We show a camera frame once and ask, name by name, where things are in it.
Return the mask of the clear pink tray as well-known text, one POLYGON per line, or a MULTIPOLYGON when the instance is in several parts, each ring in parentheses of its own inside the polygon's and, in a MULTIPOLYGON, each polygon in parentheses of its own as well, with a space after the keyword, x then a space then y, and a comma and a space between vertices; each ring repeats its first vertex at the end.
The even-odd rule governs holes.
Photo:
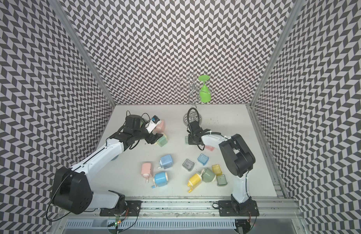
POLYGON ((209 150, 209 151, 214 151, 214 147, 212 147, 212 146, 209 146, 209 145, 206 145, 205 146, 205 149, 207 149, 207 150, 209 150))

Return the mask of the mint green pencil sharpener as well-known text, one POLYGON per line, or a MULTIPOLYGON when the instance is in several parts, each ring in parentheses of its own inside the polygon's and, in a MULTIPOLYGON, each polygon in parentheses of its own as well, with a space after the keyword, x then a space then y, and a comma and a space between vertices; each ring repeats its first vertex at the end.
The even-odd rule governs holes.
POLYGON ((168 143, 168 138, 166 135, 163 135, 162 137, 160 137, 158 140, 157 140, 157 145, 159 145, 160 147, 163 147, 165 146, 167 143, 168 143))

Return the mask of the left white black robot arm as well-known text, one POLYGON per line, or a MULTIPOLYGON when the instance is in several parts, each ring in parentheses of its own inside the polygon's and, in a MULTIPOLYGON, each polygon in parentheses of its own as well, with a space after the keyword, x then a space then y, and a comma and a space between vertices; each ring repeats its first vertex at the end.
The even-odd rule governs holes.
POLYGON ((109 162, 133 149, 140 140, 155 144, 163 136, 153 132, 161 123, 157 116, 147 121, 139 115, 126 116, 123 126, 109 136, 102 147, 72 167, 62 167, 56 172, 51 204, 76 215, 95 209, 115 215, 123 213, 127 208, 123 194, 112 190, 93 191, 90 184, 109 162))

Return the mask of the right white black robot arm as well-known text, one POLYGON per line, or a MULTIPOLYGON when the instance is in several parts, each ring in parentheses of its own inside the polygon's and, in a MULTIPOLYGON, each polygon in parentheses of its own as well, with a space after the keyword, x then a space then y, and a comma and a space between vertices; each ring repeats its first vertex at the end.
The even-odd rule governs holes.
POLYGON ((248 173, 253 169, 256 158, 239 134, 224 136, 222 133, 200 127, 198 121, 187 125, 188 143, 197 146, 211 146, 220 149, 225 165, 235 176, 232 203, 245 206, 251 197, 248 192, 248 173))

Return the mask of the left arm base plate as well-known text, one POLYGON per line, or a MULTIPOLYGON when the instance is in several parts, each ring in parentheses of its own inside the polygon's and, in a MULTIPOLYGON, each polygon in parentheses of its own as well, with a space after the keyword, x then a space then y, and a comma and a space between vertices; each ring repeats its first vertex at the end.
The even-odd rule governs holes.
POLYGON ((100 216, 113 217, 113 216, 138 216, 142 206, 141 200, 126 200, 119 202, 115 208, 100 210, 100 216))

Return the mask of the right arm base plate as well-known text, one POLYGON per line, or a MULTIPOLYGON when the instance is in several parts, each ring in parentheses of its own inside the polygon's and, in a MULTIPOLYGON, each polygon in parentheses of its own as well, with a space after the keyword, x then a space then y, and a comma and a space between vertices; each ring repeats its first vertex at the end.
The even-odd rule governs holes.
POLYGON ((237 203, 231 200, 219 200, 217 202, 219 215, 222 217, 233 216, 247 216, 257 217, 259 216, 259 210, 256 201, 248 199, 244 203, 237 203))

